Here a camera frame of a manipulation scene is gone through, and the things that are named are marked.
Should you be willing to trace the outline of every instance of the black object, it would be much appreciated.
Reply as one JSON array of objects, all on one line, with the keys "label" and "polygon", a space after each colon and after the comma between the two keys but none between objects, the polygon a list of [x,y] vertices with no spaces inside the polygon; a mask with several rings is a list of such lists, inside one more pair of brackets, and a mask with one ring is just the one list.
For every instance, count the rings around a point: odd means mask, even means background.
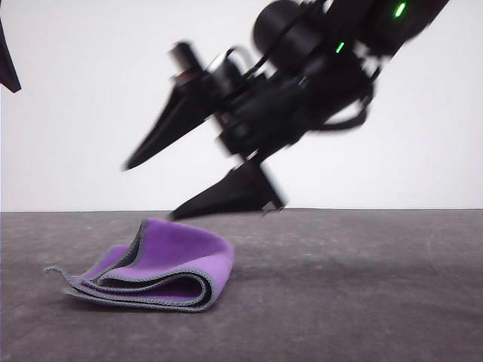
[{"label": "black object", "polygon": [[8,51],[5,34],[3,33],[2,20],[0,19],[0,83],[2,83],[11,92],[16,93],[22,87],[17,77],[14,64]]},{"label": "black object", "polygon": [[[261,163],[296,143],[307,131],[348,130],[365,123],[374,95],[369,57],[393,56],[429,25],[448,0],[324,0],[269,4],[254,25],[262,59],[242,74],[229,50],[214,71],[203,70],[186,42],[172,50],[181,74],[156,126],[128,161],[142,164],[214,115],[220,139],[243,165],[172,213],[175,219],[209,213],[280,209],[285,205]],[[356,54],[358,43],[365,54]],[[258,72],[270,61],[276,72]],[[337,124],[328,120],[359,102],[360,112]]]}]

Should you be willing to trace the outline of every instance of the gray table surface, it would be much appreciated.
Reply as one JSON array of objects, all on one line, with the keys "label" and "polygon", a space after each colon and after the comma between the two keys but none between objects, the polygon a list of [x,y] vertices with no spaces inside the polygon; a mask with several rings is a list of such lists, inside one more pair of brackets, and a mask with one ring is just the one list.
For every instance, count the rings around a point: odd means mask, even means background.
[{"label": "gray table surface", "polygon": [[286,210],[186,221],[236,249],[202,314],[71,300],[86,270],[166,213],[2,214],[4,361],[483,361],[483,211]]}]

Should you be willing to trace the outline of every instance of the white wall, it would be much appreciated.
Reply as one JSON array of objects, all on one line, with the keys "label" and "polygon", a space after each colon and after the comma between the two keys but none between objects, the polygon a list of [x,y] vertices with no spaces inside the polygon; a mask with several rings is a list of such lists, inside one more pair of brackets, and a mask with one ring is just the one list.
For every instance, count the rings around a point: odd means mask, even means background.
[{"label": "white wall", "polygon": [[[214,122],[142,167],[121,165],[168,96],[172,43],[193,40],[205,63],[251,46],[268,2],[4,0],[23,90],[2,89],[2,209],[173,209],[221,179],[235,160]],[[269,160],[290,206],[483,207],[481,14],[483,2],[451,0],[386,67],[366,126]]]}]

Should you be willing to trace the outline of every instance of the purple cloth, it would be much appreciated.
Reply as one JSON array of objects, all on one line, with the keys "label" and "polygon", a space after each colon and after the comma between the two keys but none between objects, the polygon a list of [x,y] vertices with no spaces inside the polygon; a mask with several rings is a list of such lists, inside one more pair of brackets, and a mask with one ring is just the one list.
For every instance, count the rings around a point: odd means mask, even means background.
[{"label": "purple cloth", "polygon": [[88,271],[71,276],[65,293],[89,302],[172,311],[204,311],[232,270],[233,246],[205,230],[144,220],[134,242],[111,248]]}]

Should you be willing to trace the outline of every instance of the green led light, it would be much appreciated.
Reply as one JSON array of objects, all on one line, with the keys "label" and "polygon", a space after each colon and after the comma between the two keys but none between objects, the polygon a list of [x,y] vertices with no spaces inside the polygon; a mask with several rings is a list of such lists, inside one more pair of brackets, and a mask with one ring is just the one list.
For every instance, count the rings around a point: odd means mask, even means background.
[{"label": "green led light", "polygon": [[398,7],[395,9],[394,12],[394,17],[400,17],[402,13],[405,11],[406,8],[406,2],[402,2],[401,4],[398,5]]},{"label": "green led light", "polygon": [[345,44],[346,44],[346,43],[344,43],[344,42],[342,41],[342,42],[339,44],[339,46],[337,47],[337,49],[335,50],[335,52],[336,52],[337,54],[339,54],[339,53],[340,53],[340,51],[342,50],[342,48],[344,48],[344,45],[345,45]]}]

